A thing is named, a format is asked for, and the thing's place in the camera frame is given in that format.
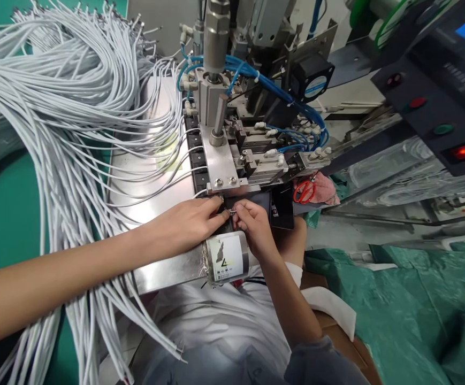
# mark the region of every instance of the machine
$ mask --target machine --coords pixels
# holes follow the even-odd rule
[[[279,215],[273,200],[292,201],[296,193],[282,198],[280,192],[292,192],[293,179],[330,175],[416,134],[453,175],[464,175],[465,2],[439,18],[448,2],[392,2],[406,6],[375,47],[358,35],[395,4],[372,0],[360,12],[368,22],[331,55],[337,25],[302,41],[301,26],[295,30],[289,23],[294,3],[208,0],[193,27],[181,25],[188,143],[201,147],[192,153],[192,166],[207,166],[194,174],[195,192],[227,199],[272,191],[268,208]],[[189,37],[194,44],[187,56]],[[352,66],[353,53],[361,66]],[[348,151],[333,152],[323,119],[307,103],[379,68],[372,81],[402,120]],[[290,204],[279,205],[292,216]]]

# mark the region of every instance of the label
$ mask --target label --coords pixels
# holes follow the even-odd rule
[[[222,281],[243,274],[243,250],[238,236],[210,238],[212,269],[215,281]]]
[[[307,85],[305,97],[310,98],[315,95],[318,95],[325,85],[327,84],[327,78],[325,76],[318,76],[317,78],[313,79],[311,83]]]

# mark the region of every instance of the scissors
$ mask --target scissors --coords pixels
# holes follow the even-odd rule
[[[316,175],[309,179],[306,180],[305,182],[299,184],[295,188],[295,192],[293,193],[293,201],[300,203],[300,204],[307,204],[311,201],[311,199],[314,197],[314,194],[316,192],[316,186],[314,185],[314,180],[316,179]],[[298,191],[302,189],[302,192],[300,193],[300,197],[296,197],[298,194]]]

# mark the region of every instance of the white cable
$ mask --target white cable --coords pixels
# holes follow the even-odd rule
[[[203,189],[203,190],[197,192],[197,193],[193,196],[193,199],[198,198],[200,195],[202,195],[203,193],[206,193],[206,192],[207,192],[207,189]]]
[[[33,161],[40,197],[41,255],[139,225],[117,210],[123,205],[107,201],[108,191],[133,198],[133,205],[205,168],[177,172],[196,148],[180,156],[186,132],[175,78],[181,65],[156,58],[156,43],[145,36],[157,28],[144,31],[139,17],[129,23],[106,2],[100,14],[80,4],[74,10],[62,3],[50,4],[47,9],[33,2],[27,14],[15,10],[13,25],[0,26],[4,28],[0,32],[0,134],[12,127]],[[15,55],[19,51],[29,54]],[[150,96],[144,100],[147,82]],[[167,96],[166,112],[145,117],[161,92]],[[95,156],[109,150],[156,158],[158,168],[132,172]],[[166,183],[146,196],[126,194],[114,184],[154,180],[167,171],[173,172]],[[65,306],[80,383],[98,384],[98,334],[119,377],[133,381],[119,344],[116,309],[180,359],[180,350],[138,302],[129,274],[125,282],[127,293],[115,279]],[[0,382],[9,370],[9,383],[44,381],[60,316],[59,308],[25,329],[0,370]]]

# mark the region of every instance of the person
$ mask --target person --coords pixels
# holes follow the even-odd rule
[[[229,219],[228,210],[217,213],[221,204],[216,196],[185,201],[118,236],[0,269],[0,339],[103,281],[196,246]],[[322,335],[300,292],[305,221],[295,218],[276,243],[264,208],[243,199],[233,209],[259,266],[238,288],[194,281],[161,290],[149,310],[184,346],[185,362],[146,338],[136,382],[368,384]]]

